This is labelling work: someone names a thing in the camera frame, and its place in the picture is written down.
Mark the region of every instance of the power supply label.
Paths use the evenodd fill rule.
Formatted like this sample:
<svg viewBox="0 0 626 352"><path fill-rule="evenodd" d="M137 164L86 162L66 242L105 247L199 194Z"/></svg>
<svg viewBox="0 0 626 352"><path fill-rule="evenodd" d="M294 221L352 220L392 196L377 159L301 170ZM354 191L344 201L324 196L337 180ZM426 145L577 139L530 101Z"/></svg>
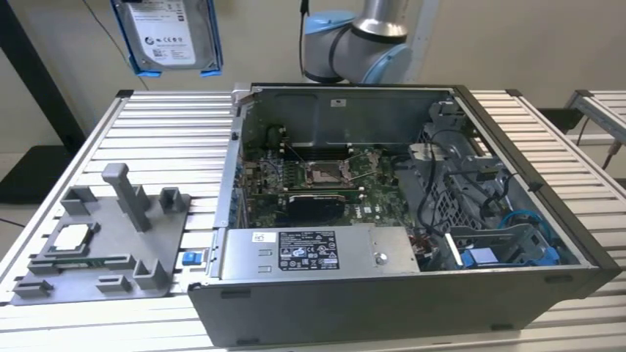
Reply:
<svg viewBox="0 0 626 352"><path fill-rule="evenodd" d="M278 252L282 271L340 269L336 231L280 232Z"/></svg>

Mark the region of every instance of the electrical cable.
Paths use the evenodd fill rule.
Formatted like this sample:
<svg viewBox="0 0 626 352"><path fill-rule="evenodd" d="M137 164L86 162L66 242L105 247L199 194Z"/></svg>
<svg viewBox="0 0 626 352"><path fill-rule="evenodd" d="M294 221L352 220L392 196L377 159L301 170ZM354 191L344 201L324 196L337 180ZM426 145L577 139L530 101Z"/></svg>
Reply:
<svg viewBox="0 0 626 352"><path fill-rule="evenodd" d="M440 146L440 148L442 150L445 150L444 148L444 145L441 145L440 142L436 142L433 140L433 138L441 133L441 132L457 132L460 133L464 137L465 137L465 134L464 132L458 131L458 130L440 130L438 132L436 132L436 134L433 135L433 137L430 138L430 143L432 144L436 144L437 146ZM489 194L489 192L481 187L481 185L474 181L472 180L470 176L468 176L468 173L460 173L461 177L466 180L466 182L477 189L477 191L480 191L484 196L489 197L492 194Z"/></svg>
<svg viewBox="0 0 626 352"><path fill-rule="evenodd" d="M550 227L548 226L548 223L546 221L542 219L542 217L540 216L538 213L536 213L534 211L532 210L526 210L526 209L522 209L522 210L517 210L517 211L512 211L504 218L502 218L502 221L500 222L498 224L498 228L502 229L505 227L505 225L508 224L509 222L509 219L513 218L514 216L517 215L526 215L526 216L532 216L533 218L536 218L536 220L540 222L541 226L544 227L544 230L546 231L546 236L548 236L548 242L550 242L552 240L552 231L550 231Z"/></svg>
<svg viewBox="0 0 626 352"><path fill-rule="evenodd" d="M418 205L418 222L424 226L424 228L428 230L428 232L436 234L440 237L444 237L444 234L441 233L440 230L437 230L434 227L432 227L425 221L424 221L424 206L428 203L428 199L430 196L430 193L433 192L433 187L434 187L434 178L436 178L436 172L438 170L438 162L436 159L436 154L434 154L434 148L433 144L430 143L430 174L429 174L429 183L428 183L428 188L426 188L426 193L424 195L422 200L420 201Z"/></svg>
<svg viewBox="0 0 626 352"><path fill-rule="evenodd" d="M581 139L584 138L585 128L588 127L591 118L585 120L584 126L581 127L581 133L579 134L577 147L581 145Z"/></svg>
<svg viewBox="0 0 626 352"><path fill-rule="evenodd" d="M129 61L127 61L127 57L125 56L125 51L123 51L122 48L119 47L118 42L115 41L114 36L113 36L111 32L109 31L107 27L106 27L105 24L101 22L101 19L98 18L97 13L95 13L94 9L93 9L91 6L90 6L90 3L87 2L87 0L83 0L83 3L85 3L85 5L86 5L86 7L87 7L87 10L90 11L91 17L94 17L94 20L97 20L98 25L101 26L102 30L103 30L105 33L107 34L109 39L111 40L111 43L114 43L115 47L118 48L118 52L119 52L119 55L122 55L122 58L123 58L123 60L125 60L125 63L129 65L130 69L133 69L133 67L130 66L130 63L129 63ZM142 82L142 85L145 86L146 90L150 90L149 85L146 84L143 78L142 78L141 76L138 76L138 78L139 78L139 81Z"/></svg>
<svg viewBox="0 0 626 352"><path fill-rule="evenodd" d="M7 224L15 225L18 227L26 227L26 225L17 223L15 221L7 220L0 218L0 222L6 222Z"/></svg>
<svg viewBox="0 0 626 352"><path fill-rule="evenodd" d="M502 190L502 194L498 195L497 192L494 192L493 196L490 196L485 202L482 203L481 205L481 219L485 220L485 211L489 209L489 203L492 202L497 202L497 204L500 203L500 201L502 199L505 199L505 197L508 196L509 194L509 183L512 182L513 180L513 177L516 175L520 175L517 172L514 172L513 174L509 175L509 177L505 179L504 181L504 190Z"/></svg>
<svg viewBox="0 0 626 352"><path fill-rule="evenodd" d="M305 75L305 62L302 60L302 40L305 37L305 16L310 15L310 0L301 1L301 30L300 30L300 39L298 39L298 55L300 55L300 64L301 64L301 75Z"/></svg>
<svg viewBox="0 0 626 352"><path fill-rule="evenodd" d="M603 164L603 170L607 170L611 164L611 159L613 159L613 154L609 154L605 159L605 163Z"/></svg>

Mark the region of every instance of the metal slotted table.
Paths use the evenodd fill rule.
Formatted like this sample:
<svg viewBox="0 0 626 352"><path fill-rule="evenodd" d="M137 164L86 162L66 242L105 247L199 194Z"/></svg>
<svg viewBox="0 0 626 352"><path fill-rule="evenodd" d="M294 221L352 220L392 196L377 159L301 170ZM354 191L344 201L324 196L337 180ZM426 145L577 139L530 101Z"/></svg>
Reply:
<svg viewBox="0 0 626 352"><path fill-rule="evenodd" d="M599 242L626 267L626 193L552 126L524 97L474 91L526 158L567 201ZM13 296L62 215L65 189L87 185L114 195L99 173L126 162L130 180L150 194L177 186L193 195L179 253L174 297L0 308L0 349L11 351L209 351L214 349L186 295L203 268L182 254L211 243L214 212L230 138L230 92L135 92L117 98L79 156L0 262L0 302ZM557 304L522 331L413 340L278 348L276 351L599 351L626 350L626 274L591 298Z"/></svg>
<svg viewBox="0 0 626 352"><path fill-rule="evenodd" d="M567 108L576 108L626 144L626 91L577 90Z"/></svg>

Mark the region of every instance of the sticker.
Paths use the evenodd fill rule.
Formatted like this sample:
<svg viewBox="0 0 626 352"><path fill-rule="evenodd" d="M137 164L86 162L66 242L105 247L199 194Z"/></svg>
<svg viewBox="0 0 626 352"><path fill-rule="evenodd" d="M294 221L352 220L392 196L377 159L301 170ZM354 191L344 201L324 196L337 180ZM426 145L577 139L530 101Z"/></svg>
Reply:
<svg viewBox="0 0 626 352"><path fill-rule="evenodd" d="M276 232L254 232L253 233L253 242L277 242L277 233Z"/></svg>
<svg viewBox="0 0 626 352"><path fill-rule="evenodd" d="M145 0L129 7L146 56L162 65L194 65L197 52L183 0Z"/></svg>
<svg viewBox="0 0 626 352"><path fill-rule="evenodd" d="M336 231L280 232L278 247L284 271L340 269Z"/></svg>
<svg viewBox="0 0 626 352"><path fill-rule="evenodd" d="M77 269L77 268L89 268L90 264L87 263L67 263L67 264L57 264L55 268L59 269Z"/></svg>
<svg viewBox="0 0 626 352"><path fill-rule="evenodd" d="M333 108L346 108L346 99L333 99L332 100Z"/></svg>

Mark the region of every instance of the power cable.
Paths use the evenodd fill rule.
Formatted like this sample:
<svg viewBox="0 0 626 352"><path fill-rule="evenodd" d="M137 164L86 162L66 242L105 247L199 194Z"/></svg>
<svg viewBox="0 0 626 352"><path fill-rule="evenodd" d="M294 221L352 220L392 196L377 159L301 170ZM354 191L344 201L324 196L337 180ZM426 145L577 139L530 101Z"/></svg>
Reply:
<svg viewBox="0 0 626 352"><path fill-rule="evenodd" d="M502 194L498 194L497 192L493 194L493 196L490 196L485 202L482 203L481 205L481 219L485 219L485 212L488 211L489 209L489 204L492 202L498 202L505 199L505 197L508 196L509 194L509 183L512 182L513 180L513 177L516 175L520 175L517 172L514 172L513 174L509 175L509 177L505 179L504 181L504 190L502 190Z"/></svg>
<svg viewBox="0 0 626 352"><path fill-rule="evenodd" d="M603 164L603 170L607 170L611 164L611 159L613 158L613 154L609 154L605 159L605 163Z"/></svg>
<svg viewBox="0 0 626 352"><path fill-rule="evenodd" d="M93 9L91 6L90 6L90 3L87 2L87 0L83 0L83 3L85 3L85 5L86 5L86 7L87 7L87 10L90 11L91 17L94 17L94 20L97 20L98 25L101 26L102 30L103 30L105 33L107 34L109 39L111 40L111 43L114 43L115 47L118 48L118 52L119 52L119 55L122 55L122 58L123 58L123 60L125 60L125 63L129 65L129 68L133 69L133 67L130 66L130 63L129 63L129 61L127 61L127 57L125 56L125 51L123 51L122 48L119 47L118 42L115 41L114 36L111 35L111 32L109 31L107 27L106 27L105 24L101 22L101 19L98 18L97 13L94 12L94 9ZM146 90L150 90L149 85L146 84L143 78L142 78L141 76L138 76L138 78L139 78L139 81L142 82L142 85L145 86Z"/></svg>
<svg viewBox="0 0 626 352"><path fill-rule="evenodd" d="M0 218L0 222L6 222L7 224L15 225L18 227L26 227L26 225L17 223L15 221L7 220Z"/></svg>
<svg viewBox="0 0 626 352"><path fill-rule="evenodd" d="M581 139L584 138L585 128L588 127L591 118L585 120L584 126L581 127L581 133L579 134L577 147L581 145Z"/></svg>

